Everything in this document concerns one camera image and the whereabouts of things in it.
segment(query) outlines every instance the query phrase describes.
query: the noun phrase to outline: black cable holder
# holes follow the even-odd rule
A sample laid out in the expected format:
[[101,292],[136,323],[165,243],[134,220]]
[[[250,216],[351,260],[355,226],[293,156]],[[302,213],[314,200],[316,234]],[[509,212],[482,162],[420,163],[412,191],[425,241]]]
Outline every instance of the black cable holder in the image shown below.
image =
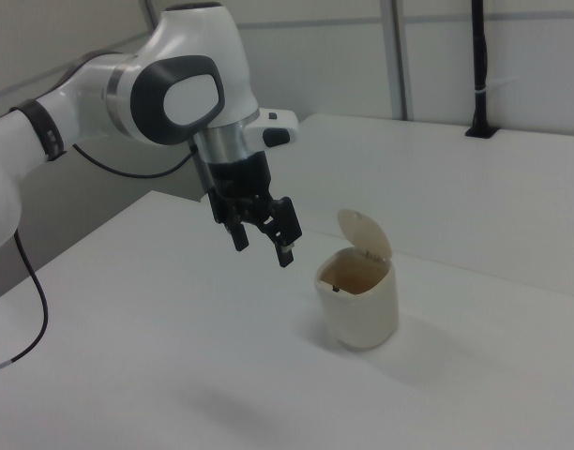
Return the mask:
[[475,62],[475,115],[473,124],[466,131],[471,138],[489,139],[499,129],[487,120],[487,41],[483,0],[473,0],[473,53]]

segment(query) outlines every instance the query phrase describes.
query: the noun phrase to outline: white table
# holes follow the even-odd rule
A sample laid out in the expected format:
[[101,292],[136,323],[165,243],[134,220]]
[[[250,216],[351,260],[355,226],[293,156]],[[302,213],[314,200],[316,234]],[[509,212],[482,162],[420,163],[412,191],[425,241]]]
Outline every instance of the white table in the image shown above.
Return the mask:
[[[396,255],[400,328],[346,352],[305,232],[280,269],[207,206],[150,193],[38,272],[51,324],[0,371],[0,449],[574,449],[574,297]],[[0,361],[40,326],[0,299]]]
[[315,114],[268,150],[273,193],[310,230],[342,207],[406,255],[574,295],[574,136]]

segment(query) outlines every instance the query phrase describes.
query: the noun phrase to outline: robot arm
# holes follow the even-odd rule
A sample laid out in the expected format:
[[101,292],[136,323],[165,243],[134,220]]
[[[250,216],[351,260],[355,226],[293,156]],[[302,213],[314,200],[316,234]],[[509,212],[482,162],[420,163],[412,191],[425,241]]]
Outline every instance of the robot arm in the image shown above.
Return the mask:
[[297,119],[258,107],[240,36],[221,4],[169,8],[136,54],[87,57],[15,110],[0,118],[0,247],[20,221],[20,182],[66,146],[97,136],[156,145],[193,138],[213,184],[215,220],[236,249],[248,245],[248,222],[273,241],[281,266],[293,260],[301,230],[291,201],[268,191],[264,150],[294,141]]

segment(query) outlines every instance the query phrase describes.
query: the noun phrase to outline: white wall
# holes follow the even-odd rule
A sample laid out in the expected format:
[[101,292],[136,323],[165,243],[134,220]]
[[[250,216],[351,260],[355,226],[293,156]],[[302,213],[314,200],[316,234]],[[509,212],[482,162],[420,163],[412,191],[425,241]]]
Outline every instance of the white wall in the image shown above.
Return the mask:
[[[153,0],[159,17],[180,0]],[[261,106],[311,113],[400,117],[379,0],[226,0],[239,27]]]
[[[146,34],[136,0],[0,0],[0,115],[43,93],[82,54],[110,46],[134,52]],[[159,149],[124,140],[86,142],[83,148],[115,168],[136,173],[165,170],[188,152],[185,146]],[[31,262],[39,268],[151,189],[192,199],[202,192],[191,163],[160,180],[128,180],[69,149],[23,182],[20,231]],[[10,240],[0,248],[0,295],[25,277]]]
[[[488,113],[502,128],[574,134],[574,0],[486,0]],[[470,124],[471,2],[403,0],[411,120]]]

